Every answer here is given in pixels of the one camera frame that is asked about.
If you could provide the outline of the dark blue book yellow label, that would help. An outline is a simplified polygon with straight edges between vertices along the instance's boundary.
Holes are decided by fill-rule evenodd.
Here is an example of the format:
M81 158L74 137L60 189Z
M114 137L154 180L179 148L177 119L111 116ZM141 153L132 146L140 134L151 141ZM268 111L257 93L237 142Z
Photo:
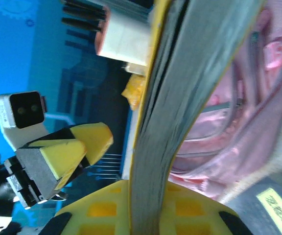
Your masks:
M282 179L266 177L225 205L253 235L282 235Z

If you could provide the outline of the yellow snack packet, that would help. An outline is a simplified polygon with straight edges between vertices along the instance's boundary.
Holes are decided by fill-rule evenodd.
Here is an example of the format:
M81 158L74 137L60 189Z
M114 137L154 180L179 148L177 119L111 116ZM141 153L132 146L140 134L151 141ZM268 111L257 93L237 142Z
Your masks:
M125 89L121 93L129 103L131 110L136 110L141 102L143 92L145 90L145 77L133 74L129 78Z

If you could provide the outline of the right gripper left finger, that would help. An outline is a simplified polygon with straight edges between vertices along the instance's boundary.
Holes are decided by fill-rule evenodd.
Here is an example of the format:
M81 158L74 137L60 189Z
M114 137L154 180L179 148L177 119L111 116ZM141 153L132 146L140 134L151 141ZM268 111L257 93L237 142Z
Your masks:
M117 181L61 208L39 235L130 235L128 186Z

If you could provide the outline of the yellow cover book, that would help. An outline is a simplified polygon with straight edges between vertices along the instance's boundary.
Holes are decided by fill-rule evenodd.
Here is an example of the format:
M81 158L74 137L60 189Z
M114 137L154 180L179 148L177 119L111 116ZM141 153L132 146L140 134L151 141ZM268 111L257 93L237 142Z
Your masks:
M160 38L143 97L130 179L130 235L159 235L174 155L264 0L159 0Z

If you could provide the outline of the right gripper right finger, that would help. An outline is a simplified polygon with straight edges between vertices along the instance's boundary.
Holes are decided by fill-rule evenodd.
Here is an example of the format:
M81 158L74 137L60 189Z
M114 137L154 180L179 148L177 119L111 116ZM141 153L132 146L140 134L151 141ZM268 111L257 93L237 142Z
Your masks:
M202 194L168 183L161 235L253 235L235 211Z

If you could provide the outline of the beige knife block pink rim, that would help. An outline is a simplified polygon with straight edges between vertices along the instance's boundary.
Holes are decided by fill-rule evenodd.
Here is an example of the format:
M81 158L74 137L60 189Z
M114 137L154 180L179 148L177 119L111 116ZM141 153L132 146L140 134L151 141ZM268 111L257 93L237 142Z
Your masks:
M98 56L137 64L147 65L151 27L115 8L103 7L105 21L100 21L100 32L96 33L94 46Z

